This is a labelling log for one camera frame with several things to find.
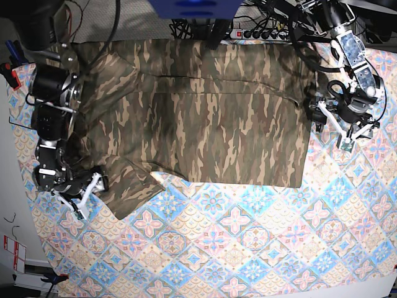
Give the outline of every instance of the camouflage shirt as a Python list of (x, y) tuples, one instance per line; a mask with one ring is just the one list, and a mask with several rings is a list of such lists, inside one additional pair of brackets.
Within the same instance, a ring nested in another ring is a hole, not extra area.
[[(90, 61), (101, 46), (77, 50)], [(190, 40), (113, 42), (87, 77), (81, 105), (86, 166), (104, 165), (109, 175), (100, 198), (124, 218), (163, 190), (152, 171), (300, 187), (311, 125), (303, 103), (314, 82), (289, 45), (211, 51)]]

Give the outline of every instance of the black cable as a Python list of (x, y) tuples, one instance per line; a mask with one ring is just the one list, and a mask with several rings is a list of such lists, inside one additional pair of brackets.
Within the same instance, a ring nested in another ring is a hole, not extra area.
[(368, 31), (368, 32), (370, 32), (370, 33), (372, 33), (372, 34), (375, 34), (377, 37), (381, 37), (381, 38), (397, 38), (397, 36), (379, 35), (379, 33), (376, 33), (376, 32), (374, 32), (374, 31), (368, 29), (368, 28), (367, 28), (367, 24), (365, 24), (365, 21), (364, 21), (365, 27), (364, 27), (362, 24), (360, 24), (359, 22), (357, 22), (357, 24), (358, 24), (361, 28), (363, 28), (363, 30), (364, 30), (363, 32), (361, 32), (361, 33), (359, 33), (359, 34), (357, 34), (357, 35), (363, 34), (364, 32)]
[[(368, 59), (365, 59), (365, 60), (366, 60), (367, 63), (372, 67), (372, 69), (375, 71), (375, 73), (377, 74), (377, 76), (380, 77), (380, 75), (379, 75), (377, 69), (372, 65), (372, 63), (371, 63)], [(386, 85), (385, 85), (384, 83), (383, 83), (383, 87), (384, 87), (384, 89), (385, 89), (385, 107), (383, 108), (383, 112), (382, 112), (382, 114), (380, 115), (380, 117), (379, 117), (377, 120), (375, 120), (376, 122), (379, 122), (379, 121), (383, 118), (383, 116), (385, 115), (385, 112), (386, 112), (386, 106), (387, 106), (387, 91), (386, 91)]]
[(171, 24), (169, 24), (169, 28), (171, 29), (171, 35), (175, 39), (188, 39), (193, 37), (192, 28), (187, 20), (185, 19), (171, 19)]
[(75, 0), (68, 0), (68, 1), (74, 3), (80, 10), (80, 22), (79, 22), (79, 25), (77, 26), (76, 30), (73, 31), (73, 33), (70, 35), (70, 38), (73, 37), (72, 42), (74, 42), (74, 39), (76, 38), (77, 32), (80, 29), (81, 24), (83, 23), (84, 11), (81, 8), (80, 4), (78, 4)]
[(86, 8), (87, 8), (88, 4), (90, 3), (90, 1), (91, 1), (91, 0), (88, 0), (88, 1), (87, 1), (86, 5), (85, 5), (84, 8), (83, 8), (83, 12), (86, 10)]
[(6, 219), (5, 217), (3, 217), (3, 218), (4, 218), (4, 220), (5, 220), (6, 222), (9, 222), (10, 224), (12, 224), (12, 223), (15, 221), (15, 218), (16, 218), (16, 217), (17, 217), (17, 214), (14, 212), (14, 218), (12, 219), (12, 221)]
[[(341, 94), (341, 93), (338, 93), (338, 92), (336, 92), (336, 91), (334, 90), (333, 87), (334, 87), (335, 85), (341, 87), (341, 89), (342, 89), (342, 94)], [(349, 99), (347, 98), (347, 93), (348, 93), (348, 92), (347, 92), (347, 89), (346, 89), (345, 85), (344, 85), (341, 81), (338, 81), (338, 80), (336, 80), (336, 79), (330, 81), (330, 82), (328, 83), (328, 85), (327, 85), (327, 90), (328, 90), (328, 92), (331, 93), (338, 101), (340, 101), (341, 99), (343, 99), (344, 102), (345, 102), (346, 104), (349, 104)]]
[[(109, 37), (106, 40), (104, 46), (101, 48), (99, 53), (94, 57), (94, 59), (92, 59), (92, 61), (87, 65), (86, 69), (79, 75), (79, 78), (89, 74), (89, 72), (91, 71), (92, 66), (96, 63), (96, 61), (99, 59), (99, 57), (102, 56), (105, 53), (105, 51), (107, 50), (107, 48), (110, 45), (111, 41), (113, 40), (113, 37), (114, 37), (114, 35), (115, 35), (116, 31), (117, 31), (118, 22), (120, 20), (120, 11), (121, 11), (120, 0), (115, 0), (115, 2), (116, 2), (116, 14), (115, 14), (115, 17), (114, 17), (114, 23), (113, 23), (112, 31), (110, 32)], [(60, 93), (57, 94), (56, 96), (53, 96), (53, 97), (51, 97), (49, 99), (44, 99), (39, 104), (44, 104), (46, 102), (53, 101), (53, 100), (57, 99), (60, 95), (62, 95), (64, 92), (66, 92), (69, 88), (75, 87), (75, 85), (77, 85), (77, 83), (79, 81), (79, 78), (75, 79), (73, 82), (71, 82), (69, 85), (67, 85), (67, 87), (62, 89), (60, 91)]]
[(255, 24), (258, 24), (258, 22), (257, 22), (253, 17), (250, 17), (250, 16), (238, 16), (238, 17), (234, 17), (233, 20), (235, 20), (235, 19), (242, 19), (242, 18), (250, 19), (250, 20), (253, 21)]
[(29, 101), (27, 100), (27, 98), (29, 97), (29, 95), (30, 95), (30, 93), (28, 92), (28, 93), (26, 94), (26, 96), (25, 96), (25, 102), (26, 102), (26, 104), (27, 104), (28, 106), (34, 107), (35, 104), (32, 104), (31, 102), (29, 102)]
[(366, 33), (366, 30), (361, 31), (360, 33), (356, 34), (356, 36), (360, 36), (362, 34)]
[(51, 290), (54, 287), (54, 284), (51, 285), (50, 290), (48, 290), (47, 295), (45, 296), (45, 298), (48, 298), (50, 296)]
[(270, 16), (266, 19), (261, 20), (259, 23), (256, 24), (255, 28), (251, 29), (251, 32), (255, 32), (259, 27), (261, 27), (263, 30), (266, 29), (266, 26), (269, 23), (269, 19)]
[(28, 126), (24, 126), (24, 125), (22, 125), (22, 124), (18, 124), (18, 123), (15, 123), (15, 122), (11, 122), (11, 116), (8, 117), (8, 123), (10, 123), (10, 124), (12, 124), (12, 125), (19, 126), (19, 127), (23, 127), (24, 129), (35, 130), (35, 129), (33, 129), (32, 127), (28, 127)]
[(334, 27), (334, 24), (331, 20), (331, 11), (329, 10), (329, 7), (327, 5), (327, 0), (321, 0), (321, 5), (323, 6), (324, 14), (325, 14), (325, 19), (328, 23), (328, 26), (330, 28)]
[(305, 62), (310, 68), (312, 68), (316, 71), (321, 71), (323, 73), (338, 73), (338, 72), (340, 72), (339, 68), (323, 67), (302, 53), (302, 51), (300, 50), (299, 44), (297, 42), (297, 38), (295, 37), (295, 33), (293, 31), (293, 22), (296, 20), (297, 17), (298, 17), (297, 12), (295, 12), (292, 16), (289, 17), (288, 30), (290, 33), (291, 43), (292, 43), (297, 55), (299, 56), (299, 58), (301, 58), (302, 61)]
[(12, 233), (12, 236), (14, 236), (15, 240), (18, 241), (17, 237), (14, 235), (14, 229), (15, 228), (19, 228), (19, 226), (18, 225), (13, 226), (12, 229), (11, 229), (11, 233)]

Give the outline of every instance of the table surface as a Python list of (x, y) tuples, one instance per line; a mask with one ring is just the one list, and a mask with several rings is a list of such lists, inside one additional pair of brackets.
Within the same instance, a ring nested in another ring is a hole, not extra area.
[[(327, 54), (325, 47), (320, 47)], [(13, 125), (17, 158), (48, 261), (69, 281), (60, 296), (255, 297), (304, 292), (393, 274), (397, 264), (397, 55), (368, 50), (388, 104), (372, 140), (336, 148), (329, 125), (312, 132), (299, 189), (189, 183), (153, 173), (164, 192), (117, 220), (95, 196), (76, 222), (32, 170), (35, 131)], [(24, 103), (34, 65), (9, 89), (11, 120), (29, 126)], [(374, 108), (375, 116), (384, 103)]]

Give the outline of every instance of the pink flower motif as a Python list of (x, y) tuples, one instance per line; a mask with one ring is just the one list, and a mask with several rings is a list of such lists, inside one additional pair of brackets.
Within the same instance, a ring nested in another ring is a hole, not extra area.
[(229, 292), (231, 298), (239, 297), (239, 292), (244, 291), (247, 288), (245, 284), (239, 284), (237, 278), (230, 279), (229, 284), (225, 284), (221, 290), (223, 292)]
[(156, 296), (156, 298), (165, 298), (166, 295), (171, 294), (172, 290), (169, 287), (164, 287), (160, 280), (154, 282), (153, 287), (147, 289), (148, 293)]
[(311, 221), (311, 225), (316, 228), (320, 225), (322, 219), (326, 219), (330, 213), (328, 209), (323, 209), (322, 200), (318, 200), (315, 202), (312, 209), (308, 209), (308, 211), (303, 215), (303, 217), (307, 220)]
[(370, 264), (370, 260), (364, 262), (364, 264), (355, 270), (356, 275), (359, 276), (360, 279), (363, 279), (367, 273), (371, 272), (373, 266)]
[(69, 230), (72, 236), (76, 237), (78, 235), (78, 229), (82, 229), (84, 224), (75, 220), (70, 212), (65, 213), (66, 219), (61, 220), (60, 225)]
[(82, 237), (83, 245), (93, 253), (101, 253), (106, 248), (105, 238), (94, 231), (84, 233)]
[(195, 240), (196, 246), (213, 256), (218, 255), (230, 242), (231, 237), (220, 225), (209, 226), (206, 231)]
[(186, 246), (182, 235), (176, 232), (166, 232), (158, 238), (159, 247), (170, 255), (177, 255)]
[(131, 258), (136, 258), (148, 244), (148, 241), (132, 228), (127, 227), (113, 243)]
[(81, 284), (81, 288), (88, 291), (91, 296), (96, 297), (97, 293), (102, 290), (102, 287), (96, 283), (91, 278), (87, 278), (84, 284)]
[(324, 224), (321, 231), (321, 238), (325, 241), (335, 240), (343, 231), (343, 225), (338, 220), (330, 220)]
[(385, 128), (386, 132), (390, 136), (390, 140), (395, 143), (397, 142), (397, 114), (394, 116), (393, 121), (389, 122)]
[(250, 219), (247, 215), (241, 215), (240, 208), (234, 207), (230, 212), (230, 216), (224, 217), (220, 222), (224, 226), (229, 226), (230, 232), (236, 235), (240, 232), (241, 226), (247, 225)]
[(391, 203), (389, 203), (387, 201), (387, 195), (384, 195), (381, 199), (380, 202), (375, 204), (372, 207), (372, 211), (374, 211), (374, 213), (377, 213), (377, 218), (381, 219), (383, 217), (383, 215), (385, 214), (385, 212), (387, 212), (388, 210), (391, 209)]
[(383, 131), (379, 130), (377, 135), (373, 136), (362, 150), (372, 165), (379, 166), (390, 150), (393, 149), (390, 147), (390, 143), (384, 136)]
[(306, 270), (303, 274), (302, 277), (296, 278), (296, 280), (293, 281), (294, 284), (299, 286), (299, 288), (304, 291), (309, 284), (314, 282), (316, 280), (316, 276), (312, 276), (309, 270)]
[(153, 238), (155, 236), (154, 231), (160, 229), (163, 223), (160, 220), (154, 219), (152, 213), (145, 210), (142, 212), (142, 219), (138, 219), (134, 226), (145, 231), (145, 236)]

